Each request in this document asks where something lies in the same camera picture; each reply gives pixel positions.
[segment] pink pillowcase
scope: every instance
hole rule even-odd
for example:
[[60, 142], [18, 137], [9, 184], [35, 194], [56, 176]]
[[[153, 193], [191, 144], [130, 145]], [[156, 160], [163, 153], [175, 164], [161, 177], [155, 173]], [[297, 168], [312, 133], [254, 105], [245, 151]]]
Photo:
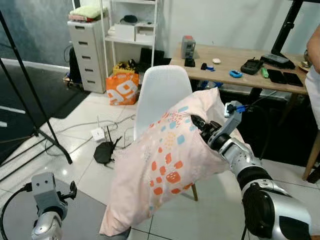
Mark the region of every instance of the pink pillowcase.
[[[229, 168], [203, 141], [191, 115], [223, 125], [226, 119], [218, 89], [194, 92], [152, 123], [128, 148], [114, 152], [116, 177], [100, 234], [124, 232], [150, 218], [200, 178]], [[243, 141], [237, 130], [231, 136]]]

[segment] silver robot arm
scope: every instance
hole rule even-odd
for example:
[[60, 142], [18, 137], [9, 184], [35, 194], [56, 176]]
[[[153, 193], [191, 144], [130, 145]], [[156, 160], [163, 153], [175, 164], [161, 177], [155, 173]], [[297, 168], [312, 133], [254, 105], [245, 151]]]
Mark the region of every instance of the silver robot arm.
[[229, 136], [244, 109], [238, 101], [227, 103], [224, 116], [228, 120], [223, 126], [194, 115], [191, 119], [203, 140], [230, 164], [241, 189], [247, 229], [261, 240], [310, 240], [307, 208], [273, 181], [250, 148]]
[[61, 240], [62, 220], [68, 212], [65, 199], [75, 199], [77, 187], [73, 181], [70, 193], [62, 195], [56, 191], [55, 176], [51, 172], [36, 175], [31, 179], [32, 193], [38, 208], [38, 220], [31, 233], [32, 240]]

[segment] smartphone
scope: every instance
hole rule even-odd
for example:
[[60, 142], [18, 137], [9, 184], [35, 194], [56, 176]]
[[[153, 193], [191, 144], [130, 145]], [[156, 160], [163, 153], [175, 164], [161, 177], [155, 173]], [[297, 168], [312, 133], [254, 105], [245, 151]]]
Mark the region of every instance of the smartphone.
[[290, 73], [290, 72], [284, 72], [283, 73], [284, 78], [287, 80], [288, 84], [303, 87], [304, 85], [300, 81], [300, 78], [297, 76], [297, 74]]
[[285, 77], [282, 75], [282, 72], [278, 70], [273, 70], [273, 69], [267, 69], [269, 78], [271, 82], [277, 83], [277, 84], [287, 84], [287, 80]]

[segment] desk surface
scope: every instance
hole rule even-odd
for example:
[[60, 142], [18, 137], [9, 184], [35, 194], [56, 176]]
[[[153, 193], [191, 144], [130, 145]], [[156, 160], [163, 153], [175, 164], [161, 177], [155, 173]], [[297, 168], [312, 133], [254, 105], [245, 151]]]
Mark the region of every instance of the desk surface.
[[[239, 86], [247, 86], [261, 89], [272, 89], [283, 92], [290, 92], [295, 94], [307, 95], [307, 89], [305, 86], [293, 86], [289, 84], [274, 83], [269, 78], [264, 78], [261, 71], [258, 71], [255, 75], [249, 75], [244, 73], [241, 78], [234, 78], [229, 75], [230, 70], [240, 71], [241, 66], [248, 60], [255, 57], [260, 57], [267, 53], [261, 50], [249, 50], [239, 49], [221, 46], [207, 46], [207, 45], [195, 45], [195, 67], [185, 67], [185, 60], [181, 58], [181, 44], [178, 45], [174, 56], [170, 62], [170, 65], [178, 65], [184, 67], [188, 73], [190, 79], [203, 80], [203, 81], [215, 81], [226, 84], [234, 84]], [[305, 85], [306, 73], [304, 73], [297, 65], [303, 60], [302, 55], [298, 54], [285, 54], [296, 65], [295, 69], [284, 69], [282, 72], [295, 73], [299, 76], [303, 85]], [[213, 58], [219, 58], [221, 64], [212, 63]], [[202, 63], [208, 65], [214, 65], [215, 71], [201, 70]], [[277, 69], [268, 64], [264, 65], [267, 69]]]

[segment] orange shopping bag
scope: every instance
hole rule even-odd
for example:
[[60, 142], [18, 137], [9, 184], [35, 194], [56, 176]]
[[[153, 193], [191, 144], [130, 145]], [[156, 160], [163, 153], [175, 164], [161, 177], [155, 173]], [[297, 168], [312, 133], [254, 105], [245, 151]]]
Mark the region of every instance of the orange shopping bag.
[[110, 105], [133, 105], [137, 100], [139, 74], [118, 73], [106, 80]]

